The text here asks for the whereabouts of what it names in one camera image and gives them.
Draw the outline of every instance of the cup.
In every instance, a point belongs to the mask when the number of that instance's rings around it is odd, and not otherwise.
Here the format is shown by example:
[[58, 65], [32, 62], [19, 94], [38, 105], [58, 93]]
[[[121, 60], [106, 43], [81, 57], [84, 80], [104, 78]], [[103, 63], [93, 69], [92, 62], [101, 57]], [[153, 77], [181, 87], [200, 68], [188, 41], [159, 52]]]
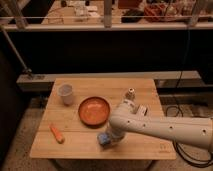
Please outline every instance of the cup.
[[58, 88], [58, 95], [65, 105], [71, 105], [74, 101], [72, 86], [69, 84], [62, 84]]

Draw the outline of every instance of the carrot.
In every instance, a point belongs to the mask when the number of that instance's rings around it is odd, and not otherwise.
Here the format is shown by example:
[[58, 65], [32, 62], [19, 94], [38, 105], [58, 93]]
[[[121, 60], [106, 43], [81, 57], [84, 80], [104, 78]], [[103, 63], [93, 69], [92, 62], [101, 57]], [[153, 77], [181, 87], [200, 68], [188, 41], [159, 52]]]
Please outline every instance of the carrot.
[[62, 144], [64, 141], [65, 141], [65, 138], [64, 136], [62, 135], [62, 133], [51, 123], [50, 124], [50, 130], [51, 132], [53, 133], [56, 141], [59, 143], [59, 144]]

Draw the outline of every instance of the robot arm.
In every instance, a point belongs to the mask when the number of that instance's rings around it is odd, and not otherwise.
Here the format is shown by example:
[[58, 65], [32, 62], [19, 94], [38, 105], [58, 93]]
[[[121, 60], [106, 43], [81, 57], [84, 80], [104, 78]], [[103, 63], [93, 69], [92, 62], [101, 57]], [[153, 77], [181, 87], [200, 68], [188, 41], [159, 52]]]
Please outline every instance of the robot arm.
[[149, 117], [141, 116], [133, 111], [134, 102], [131, 99], [124, 99], [118, 105], [111, 113], [106, 132], [98, 135], [102, 146], [121, 141], [125, 132], [134, 132], [213, 152], [213, 120], [211, 118]]

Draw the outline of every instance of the wooden table top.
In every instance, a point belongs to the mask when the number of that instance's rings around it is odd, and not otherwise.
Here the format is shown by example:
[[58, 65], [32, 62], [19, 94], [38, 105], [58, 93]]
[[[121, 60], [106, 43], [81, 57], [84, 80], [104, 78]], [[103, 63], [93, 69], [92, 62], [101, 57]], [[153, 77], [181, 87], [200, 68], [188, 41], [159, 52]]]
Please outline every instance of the wooden table top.
[[[75, 101], [64, 106], [57, 95], [58, 87], [68, 83], [73, 86]], [[64, 159], [175, 159], [172, 143], [150, 136], [127, 133], [115, 147], [103, 149], [97, 134], [106, 129], [106, 124], [92, 129], [79, 119], [78, 107], [88, 97], [99, 96], [113, 110], [129, 88], [136, 92], [136, 104], [148, 108], [147, 115], [163, 116], [161, 103], [152, 79], [142, 78], [59, 78], [55, 80], [39, 129], [34, 139], [30, 157]], [[58, 144], [49, 129], [53, 123], [64, 135], [65, 142]]]

